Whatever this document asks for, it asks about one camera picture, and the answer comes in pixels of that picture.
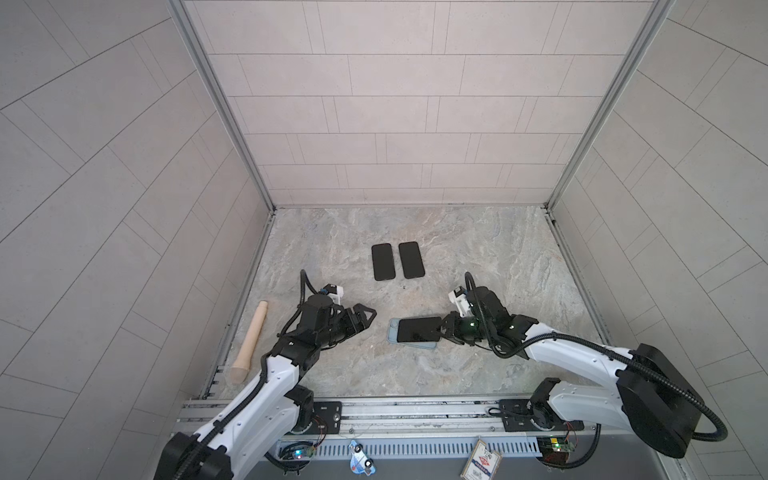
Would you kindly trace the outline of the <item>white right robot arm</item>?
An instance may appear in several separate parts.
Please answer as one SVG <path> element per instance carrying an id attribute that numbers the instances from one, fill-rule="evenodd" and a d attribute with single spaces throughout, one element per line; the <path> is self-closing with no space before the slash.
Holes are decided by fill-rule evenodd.
<path id="1" fill-rule="evenodd" d="M 548 377 L 523 407 L 499 409 L 518 424 L 541 431 L 569 422 L 609 425 L 633 432 L 655 451 L 682 458 L 702 416 L 700 396 L 658 349 L 611 347 L 564 334 L 537 319 L 511 314 L 486 287 L 453 290 L 443 338 L 482 346 L 499 358 L 555 365 L 589 380 L 577 386 Z"/>

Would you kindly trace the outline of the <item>light blue phone case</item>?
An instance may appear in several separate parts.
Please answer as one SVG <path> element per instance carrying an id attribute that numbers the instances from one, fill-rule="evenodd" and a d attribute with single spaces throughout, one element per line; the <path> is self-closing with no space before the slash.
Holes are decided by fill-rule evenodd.
<path id="1" fill-rule="evenodd" d="M 436 342 L 404 342 L 400 343 L 397 341 L 397 334 L 399 330 L 399 323 L 401 322 L 401 318 L 392 318 L 389 323 L 389 330 L 387 334 L 387 339 L 390 344 L 399 344 L 401 346 L 409 346 L 412 348 L 418 348 L 418 349 L 425 349 L 425 350 L 433 350 L 437 347 Z"/>

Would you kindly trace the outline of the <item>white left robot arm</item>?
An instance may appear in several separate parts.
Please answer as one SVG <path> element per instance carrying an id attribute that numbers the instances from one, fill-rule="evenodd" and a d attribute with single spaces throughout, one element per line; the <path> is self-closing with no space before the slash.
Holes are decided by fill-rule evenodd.
<path id="1" fill-rule="evenodd" d="M 243 479 L 284 435 L 311 423 L 313 392 L 300 385 L 324 350 L 368 329 L 377 312 L 345 308 L 328 293 L 309 296 L 260 359 L 260 372 L 194 434 L 165 445 L 156 479 Z"/>

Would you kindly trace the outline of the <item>purple-edged phone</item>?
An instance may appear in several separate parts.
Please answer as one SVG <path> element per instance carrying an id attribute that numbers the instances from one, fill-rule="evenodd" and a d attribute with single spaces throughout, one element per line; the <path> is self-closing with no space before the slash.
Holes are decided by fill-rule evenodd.
<path id="1" fill-rule="evenodd" d="M 390 243 L 371 247 L 373 274 L 376 281 L 393 280 L 396 277 L 394 254 Z"/>
<path id="2" fill-rule="evenodd" d="M 403 275 L 406 279 L 416 279 L 425 276 L 425 267 L 416 241 L 403 242 L 398 245 Z"/>

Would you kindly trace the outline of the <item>black phone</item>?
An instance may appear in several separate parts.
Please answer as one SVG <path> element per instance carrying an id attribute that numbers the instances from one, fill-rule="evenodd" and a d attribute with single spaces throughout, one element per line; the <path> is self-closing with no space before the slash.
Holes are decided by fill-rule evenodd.
<path id="1" fill-rule="evenodd" d="M 397 343 L 432 343 L 442 338 L 439 316 L 413 317 L 400 319 L 395 339 Z"/>

